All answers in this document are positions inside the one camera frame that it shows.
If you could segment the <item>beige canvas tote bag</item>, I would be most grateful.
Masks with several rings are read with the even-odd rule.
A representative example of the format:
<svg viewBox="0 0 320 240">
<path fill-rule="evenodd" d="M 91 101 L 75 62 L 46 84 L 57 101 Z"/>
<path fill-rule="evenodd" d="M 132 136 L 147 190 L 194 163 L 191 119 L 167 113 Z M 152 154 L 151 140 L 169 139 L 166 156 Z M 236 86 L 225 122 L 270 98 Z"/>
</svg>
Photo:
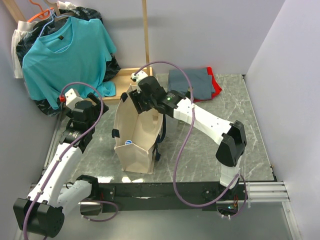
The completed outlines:
<svg viewBox="0 0 320 240">
<path fill-rule="evenodd" d="M 114 150 L 123 171 L 152 174 L 156 160 L 156 141 L 162 130 L 163 115 L 155 109 L 138 114 L 129 96 L 136 88 L 136 85 L 131 84 L 120 97 L 112 130 Z M 127 140 L 133 143 L 125 145 Z"/>
</svg>

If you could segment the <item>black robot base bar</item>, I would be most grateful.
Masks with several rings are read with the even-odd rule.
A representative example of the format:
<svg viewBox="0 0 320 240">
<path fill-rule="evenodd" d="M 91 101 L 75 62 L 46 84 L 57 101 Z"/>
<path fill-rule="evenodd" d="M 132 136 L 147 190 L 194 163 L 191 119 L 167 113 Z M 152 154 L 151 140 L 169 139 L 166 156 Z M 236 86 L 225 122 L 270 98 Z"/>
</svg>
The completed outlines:
<svg viewBox="0 0 320 240">
<path fill-rule="evenodd" d="M 192 204 L 201 205 L 213 201 L 225 189 L 217 181 L 178 182 L 177 189 L 181 197 Z M 204 211 L 216 211 L 217 205 L 225 207 L 227 203 L 247 199 L 243 182 L 228 190 L 217 203 L 203 207 Z M 99 195 L 90 200 L 115 203 L 120 211 L 185 210 L 191 206 L 177 197 L 172 182 L 142 183 L 99 183 Z M 112 213 L 115 207 L 107 203 L 84 201 L 80 203 L 80 213 L 84 216 L 97 216 L 100 213 Z"/>
</svg>

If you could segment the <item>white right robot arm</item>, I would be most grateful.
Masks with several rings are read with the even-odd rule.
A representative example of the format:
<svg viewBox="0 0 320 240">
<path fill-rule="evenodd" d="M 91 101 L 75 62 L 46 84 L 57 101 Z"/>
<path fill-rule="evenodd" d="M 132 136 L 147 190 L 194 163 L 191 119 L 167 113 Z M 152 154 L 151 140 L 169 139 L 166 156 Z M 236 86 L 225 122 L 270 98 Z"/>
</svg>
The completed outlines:
<svg viewBox="0 0 320 240">
<path fill-rule="evenodd" d="M 215 116 L 175 90 L 165 91 L 154 76 L 143 71 L 133 73 L 131 80 L 136 83 L 136 89 L 129 96 L 138 114 L 155 109 L 194 126 L 218 145 L 215 157 L 221 163 L 219 193 L 222 198 L 231 199 L 237 193 L 240 161 L 247 145 L 243 123 Z"/>
</svg>

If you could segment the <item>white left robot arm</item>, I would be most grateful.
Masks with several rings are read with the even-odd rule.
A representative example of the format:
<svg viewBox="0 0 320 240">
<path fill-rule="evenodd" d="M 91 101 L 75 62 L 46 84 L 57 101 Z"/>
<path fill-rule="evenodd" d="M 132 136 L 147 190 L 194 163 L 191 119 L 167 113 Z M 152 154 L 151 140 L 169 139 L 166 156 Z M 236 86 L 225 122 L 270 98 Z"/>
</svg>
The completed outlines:
<svg viewBox="0 0 320 240">
<path fill-rule="evenodd" d="M 101 196 L 98 179 L 89 175 L 79 176 L 64 193 L 61 190 L 93 139 L 96 124 L 109 108 L 93 93 L 82 99 L 71 89 L 65 99 L 70 120 L 53 159 L 28 196 L 18 198 L 13 205 L 24 239 L 28 233 L 54 238 L 62 229 L 66 215 L 79 202 L 94 201 Z"/>
</svg>

